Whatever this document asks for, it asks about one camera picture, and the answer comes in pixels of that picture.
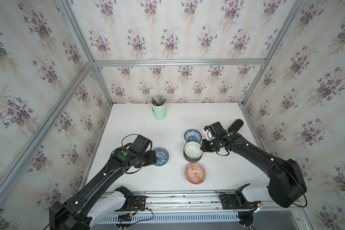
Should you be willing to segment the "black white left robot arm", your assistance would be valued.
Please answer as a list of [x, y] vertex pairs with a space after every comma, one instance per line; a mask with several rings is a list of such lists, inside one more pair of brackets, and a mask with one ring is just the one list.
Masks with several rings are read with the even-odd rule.
[[112, 195], [100, 200], [105, 191], [122, 175], [134, 167], [154, 165], [157, 162], [152, 141], [137, 135], [133, 143], [127, 143], [112, 151], [104, 167], [80, 191], [65, 202], [55, 202], [49, 210], [50, 230], [90, 230], [109, 213], [121, 209], [133, 194], [121, 186]]

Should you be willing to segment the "aluminium front rail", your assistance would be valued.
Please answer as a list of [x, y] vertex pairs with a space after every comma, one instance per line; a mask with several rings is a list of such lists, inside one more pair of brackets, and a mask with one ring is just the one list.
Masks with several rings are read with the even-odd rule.
[[133, 192], [134, 196], [145, 196], [145, 207], [155, 213], [173, 212], [224, 212], [222, 203], [233, 202], [234, 190], [203, 190], [175, 192]]

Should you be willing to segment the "white green patterned bowl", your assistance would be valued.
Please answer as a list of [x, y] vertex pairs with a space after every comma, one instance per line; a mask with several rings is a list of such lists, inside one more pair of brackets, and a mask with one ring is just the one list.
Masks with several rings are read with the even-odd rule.
[[190, 159], [198, 159], [203, 155], [201, 145], [198, 142], [187, 142], [184, 146], [184, 154]]

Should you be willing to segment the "blue rose bowl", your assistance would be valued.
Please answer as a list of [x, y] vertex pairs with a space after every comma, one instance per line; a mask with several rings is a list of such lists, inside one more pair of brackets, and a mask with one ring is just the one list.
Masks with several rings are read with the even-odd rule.
[[200, 143], [202, 141], [202, 135], [199, 131], [195, 129], [187, 130], [184, 134], [184, 138], [186, 142], [197, 142]]

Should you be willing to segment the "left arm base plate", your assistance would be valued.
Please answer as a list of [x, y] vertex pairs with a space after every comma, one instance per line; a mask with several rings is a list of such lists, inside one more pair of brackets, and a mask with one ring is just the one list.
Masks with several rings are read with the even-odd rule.
[[116, 212], [145, 210], [147, 198], [145, 195], [135, 195], [124, 186], [118, 187], [115, 192], [120, 192], [125, 198], [124, 205]]

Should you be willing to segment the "blue floral swirl bowl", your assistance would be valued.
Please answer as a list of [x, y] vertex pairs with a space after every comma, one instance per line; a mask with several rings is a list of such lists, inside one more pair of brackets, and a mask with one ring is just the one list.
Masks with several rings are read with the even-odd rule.
[[169, 153], [164, 148], [156, 148], [154, 150], [155, 155], [157, 157], [155, 166], [164, 166], [169, 160]]

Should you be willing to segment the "orange patterned bowl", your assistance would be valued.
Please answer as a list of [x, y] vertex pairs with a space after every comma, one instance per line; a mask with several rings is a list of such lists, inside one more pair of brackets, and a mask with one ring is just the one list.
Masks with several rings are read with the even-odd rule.
[[191, 163], [185, 169], [185, 177], [189, 183], [200, 185], [206, 179], [206, 171], [202, 165]]

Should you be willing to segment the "dark navy petal bowl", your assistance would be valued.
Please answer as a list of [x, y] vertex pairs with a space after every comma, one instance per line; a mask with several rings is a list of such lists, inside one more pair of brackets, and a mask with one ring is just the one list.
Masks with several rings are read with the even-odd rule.
[[187, 157], [186, 155], [184, 155], [184, 158], [185, 158], [187, 161], [191, 162], [191, 163], [196, 163], [196, 162], [200, 161], [202, 157], [199, 157], [199, 158], [189, 158], [189, 157]]

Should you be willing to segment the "mint green cup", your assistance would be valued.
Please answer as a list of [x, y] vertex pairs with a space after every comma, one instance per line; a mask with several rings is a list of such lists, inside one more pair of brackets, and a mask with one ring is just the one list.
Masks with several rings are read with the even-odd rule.
[[153, 117], [156, 120], [163, 120], [167, 116], [167, 104], [163, 105], [152, 105], [152, 112], [153, 112]]

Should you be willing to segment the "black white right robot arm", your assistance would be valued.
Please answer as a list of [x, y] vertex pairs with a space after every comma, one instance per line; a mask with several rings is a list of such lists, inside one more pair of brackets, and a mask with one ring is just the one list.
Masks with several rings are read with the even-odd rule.
[[220, 122], [205, 126], [206, 138], [202, 140], [201, 150], [219, 154], [221, 149], [225, 149], [225, 156], [233, 152], [248, 160], [269, 178], [268, 185], [261, 186], [261, 189], [268, 191], [270, 199], [283, 208], [305, 197], [307, 187], [299, 164], [293, 159], [284, 160], [271, 155], [249, 142], [238, 132], [243, 125], [244, 122], [238, 119], [228, 129], [224, 129]]

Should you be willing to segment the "colourful sticks bundle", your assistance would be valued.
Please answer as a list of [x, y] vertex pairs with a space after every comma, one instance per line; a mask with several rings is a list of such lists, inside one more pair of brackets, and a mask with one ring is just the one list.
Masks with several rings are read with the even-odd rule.
[[151, 103], [154, 106], [162, 106], [166, 103], [166, 97], [162, 95], [155, 95], [151, 98]]

